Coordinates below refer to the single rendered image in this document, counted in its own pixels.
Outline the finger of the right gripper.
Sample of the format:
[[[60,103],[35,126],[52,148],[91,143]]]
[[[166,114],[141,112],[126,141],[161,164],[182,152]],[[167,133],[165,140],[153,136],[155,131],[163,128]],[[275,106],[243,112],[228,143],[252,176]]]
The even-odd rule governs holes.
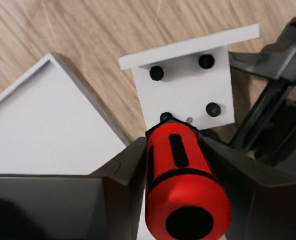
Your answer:
[[[237,71],[278,81],[296,55],[295,42],[265,46],[260,53],[228,52],[230,68]]]
[[[199,130],[199,144],[200,144],[200,138],[201,137],[209,137],[217,142],[220,143],[218,136],[216,134],[216,132],[210,130],[210,129],[203,129],[203,130]]]

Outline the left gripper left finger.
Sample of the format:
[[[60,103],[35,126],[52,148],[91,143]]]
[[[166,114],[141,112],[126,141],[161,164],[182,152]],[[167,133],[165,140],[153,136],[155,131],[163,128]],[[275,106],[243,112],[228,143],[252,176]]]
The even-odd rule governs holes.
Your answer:
[[[146,161],[139,137],[89,174],[0,173],[0,238],[137,240]]]

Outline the red screwdriver handle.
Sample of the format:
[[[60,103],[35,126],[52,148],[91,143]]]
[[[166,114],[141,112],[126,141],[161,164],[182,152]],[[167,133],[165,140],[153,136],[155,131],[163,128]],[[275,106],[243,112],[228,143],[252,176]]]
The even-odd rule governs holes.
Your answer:
[[[219,240],[232,208],[199,145],[199,130],[172,116],[145,132],[145,223],[156,240]]]

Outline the black screw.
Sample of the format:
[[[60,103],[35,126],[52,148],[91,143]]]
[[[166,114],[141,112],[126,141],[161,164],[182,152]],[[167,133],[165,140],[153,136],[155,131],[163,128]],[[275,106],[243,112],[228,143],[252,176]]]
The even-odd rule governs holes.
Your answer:
[[[161,116],[160,116],[160,122],[163,121],[164,118],[169,117],[169,116],[172,116],[172,114],[169,113],[169,112],[162,113]]]
[[[154,66],[150,70],[150,77],[154,81],[160,81],[164,77],[164,70],[160,66]]]
[[[221,108],[219,105],[217,105],[216,103],[210,103],[206,106],[206,113],[210,116],[210,117],[217,117],[220,115],[221,113]]]
[[[199,59],[199,66],[202,69],[209,70],[215,65],[215,58],[212,55],[205,54]]]

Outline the white bracket with holes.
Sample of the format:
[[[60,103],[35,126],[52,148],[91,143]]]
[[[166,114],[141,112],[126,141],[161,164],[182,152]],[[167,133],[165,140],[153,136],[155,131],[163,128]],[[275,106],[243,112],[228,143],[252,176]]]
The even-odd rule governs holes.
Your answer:
[[[132,68],[147,130],[160,123],[164,112],[183,122],[191,117],[188,124],[198,130],[234,123],[228,45],[259,37],[258,24],[120,57],[122,70]],[[199,66],[205,54],[216,60],[209,70]],[[160,81],[150,77],[154,66],[164,70]],[[221,107],[218,117],[206,113],[210,103]]]

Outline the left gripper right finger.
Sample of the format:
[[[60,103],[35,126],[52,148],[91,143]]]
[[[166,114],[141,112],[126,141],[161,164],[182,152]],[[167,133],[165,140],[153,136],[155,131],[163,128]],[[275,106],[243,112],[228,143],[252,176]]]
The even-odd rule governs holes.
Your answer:
[[[231,204],[226,240],[296,240],[295,176],[209,137],[199,145]]]

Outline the white shallow tray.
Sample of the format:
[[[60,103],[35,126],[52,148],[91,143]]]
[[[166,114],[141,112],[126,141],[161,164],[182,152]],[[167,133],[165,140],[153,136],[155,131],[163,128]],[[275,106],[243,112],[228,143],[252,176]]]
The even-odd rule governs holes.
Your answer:
[[[57,51],[0,93],[0,173],[89,174],[128,145]]]

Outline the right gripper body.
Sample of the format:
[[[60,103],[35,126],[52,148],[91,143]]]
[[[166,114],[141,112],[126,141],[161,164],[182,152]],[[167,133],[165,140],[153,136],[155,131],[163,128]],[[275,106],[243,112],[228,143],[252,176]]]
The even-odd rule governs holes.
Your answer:
[[[276,44],[288,41],[296,42],[296,17],[286,26]],[[272,154],[294,129],[296,105],[287,98],[296,87],[296,55],[278,81],[267,80],[269,83],[229,144],[220,141],[221,144],[245,155],[249,151]]]

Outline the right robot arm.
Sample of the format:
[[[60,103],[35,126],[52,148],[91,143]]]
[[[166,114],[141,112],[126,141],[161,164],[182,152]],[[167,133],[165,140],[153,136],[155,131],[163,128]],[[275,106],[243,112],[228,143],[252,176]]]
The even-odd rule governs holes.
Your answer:
[[[254,159],[296,177],[296,126],[277,149],[269,154],[255,152]]]

